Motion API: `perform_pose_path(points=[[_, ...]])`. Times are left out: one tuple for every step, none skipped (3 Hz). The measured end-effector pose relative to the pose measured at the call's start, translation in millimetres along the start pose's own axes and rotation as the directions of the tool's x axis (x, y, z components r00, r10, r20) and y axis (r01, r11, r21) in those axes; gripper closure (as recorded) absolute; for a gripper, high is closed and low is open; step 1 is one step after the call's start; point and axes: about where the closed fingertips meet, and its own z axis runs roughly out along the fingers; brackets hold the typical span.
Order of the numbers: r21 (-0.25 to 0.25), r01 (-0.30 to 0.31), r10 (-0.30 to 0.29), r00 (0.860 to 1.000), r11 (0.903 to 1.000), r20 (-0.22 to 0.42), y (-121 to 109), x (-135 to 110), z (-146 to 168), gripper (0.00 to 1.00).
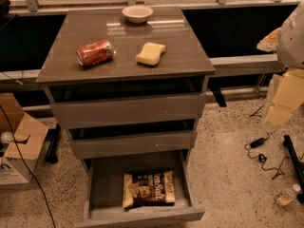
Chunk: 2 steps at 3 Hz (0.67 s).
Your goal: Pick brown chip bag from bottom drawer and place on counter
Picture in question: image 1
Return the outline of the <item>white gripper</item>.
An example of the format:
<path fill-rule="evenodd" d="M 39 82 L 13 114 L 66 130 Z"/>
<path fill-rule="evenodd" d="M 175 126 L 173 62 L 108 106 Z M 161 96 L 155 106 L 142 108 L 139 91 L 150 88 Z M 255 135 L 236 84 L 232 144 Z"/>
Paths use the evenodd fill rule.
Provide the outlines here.
<path fill-rule="evenodd" d="M 298 67 L 275 76 L 275 93 L 264 118 L 268 125 L 284 125 L 304 103 L 304 70 L 300 69 L 304 67 L 304 2 L 298 4 L 281 28 L 260 40 L 256 48 L 276 51 L 279 62 L 287 67 Z"/>

